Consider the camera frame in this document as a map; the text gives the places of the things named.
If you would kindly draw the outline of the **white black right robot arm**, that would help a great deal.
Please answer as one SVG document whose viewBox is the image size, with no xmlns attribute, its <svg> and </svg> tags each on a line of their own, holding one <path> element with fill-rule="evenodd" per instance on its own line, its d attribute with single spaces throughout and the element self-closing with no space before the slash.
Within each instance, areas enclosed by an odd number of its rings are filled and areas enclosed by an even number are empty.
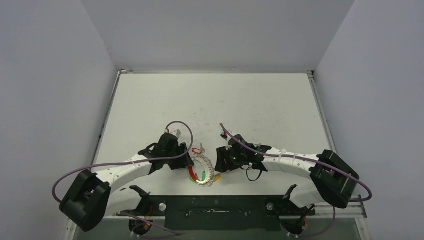
<svg viewBox="0 0 424 240">
<path fill-rule="evenodd" d="M 247 143 L 240 134 L 220 135 L 226 145 L 217 148 L 215 171 L 225 173 L 243 166 L 261 172 L 281 172 L 309 180 L 306 186 L 295 184 L 282 207 L 290 215 L 303 207 L 326 202 L 345 209 L 351 201 L 359 175 L 334 151 L 320 154 L 283 152 L 269 145 Z"/>
</svg>

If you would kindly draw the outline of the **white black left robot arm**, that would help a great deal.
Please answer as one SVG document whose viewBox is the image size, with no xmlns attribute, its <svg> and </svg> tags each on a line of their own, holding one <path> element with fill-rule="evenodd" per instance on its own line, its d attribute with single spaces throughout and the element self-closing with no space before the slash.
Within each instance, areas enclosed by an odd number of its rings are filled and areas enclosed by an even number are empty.
<svg viewBox="0 0 424 240">
<path fill-rule="evenodd" d="M 132 158 L 117 164 L 103 163 L 103 170 L 78 169 L 75 180 L 59 203 L 59 210 L 84 232 L 94 229 L 106 216 L 122 211 L 144 215 L 152 208 L 150 194 L 131 182 L 169 165 L 171 170 L 193 164 L 191 146 L 179 142 L 178 133 L 164 133 Z"/>
</svg>

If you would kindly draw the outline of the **key with yellow tag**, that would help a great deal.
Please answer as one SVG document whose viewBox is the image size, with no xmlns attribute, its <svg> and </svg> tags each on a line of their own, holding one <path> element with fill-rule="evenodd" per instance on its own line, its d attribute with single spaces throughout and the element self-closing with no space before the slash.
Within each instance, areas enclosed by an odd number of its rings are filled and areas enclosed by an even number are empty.
<svg viewBox="0 0 424 240">
<path fill-rule="evenodd" d="M 214 176 L 212 182 L 216 183 L 220 178 L 221 178 L 221 174 L 217 174 L 217 175 Z"/>
</svg>

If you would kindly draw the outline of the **key with red tag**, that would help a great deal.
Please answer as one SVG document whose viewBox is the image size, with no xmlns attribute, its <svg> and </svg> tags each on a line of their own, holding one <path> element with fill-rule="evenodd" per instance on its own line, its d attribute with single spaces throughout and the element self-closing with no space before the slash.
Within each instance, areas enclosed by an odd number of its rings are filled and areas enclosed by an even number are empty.
<svg viewBox="0 0 424 240">
<path fill-rule="evenodd" d="M 198 146 L 193 147 L 191 149 L 191 152 L 194 153 L 194 154 L 196 154 L 196 155 L 202 155 L 202 154 L 204 154 L 206 152 L 206 150 L 205 150 L 203 144 L 202 143 L 199 143 Z"/>
</svg>

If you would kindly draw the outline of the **key with green tag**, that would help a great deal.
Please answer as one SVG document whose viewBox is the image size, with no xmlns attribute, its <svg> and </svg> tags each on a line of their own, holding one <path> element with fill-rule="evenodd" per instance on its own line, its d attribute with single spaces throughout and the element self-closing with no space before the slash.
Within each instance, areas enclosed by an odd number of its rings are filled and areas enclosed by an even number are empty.
<svg viewBox="0 0 424 240">
<path fill-rule="evenodd" d="M 193 183 L 196 183 L 196 184 L 201 184 L 202 183 L 202 181 L 199 180 L 198 178 L 192 178 L 192 177 L 190 177 L 189 180 L 192 181 Z"/>
<path fill-rule="evenodd" d="M 202 174 L 201 174 L 201 178 L 200 178 L 200 180 L 202 181 L 202 182 L 206 182 L 207 180 L 208 180 L 208 174 L 207 174 L 207 172 L 206 171 L 203 171 L 202 172 Z"/>
</svg>

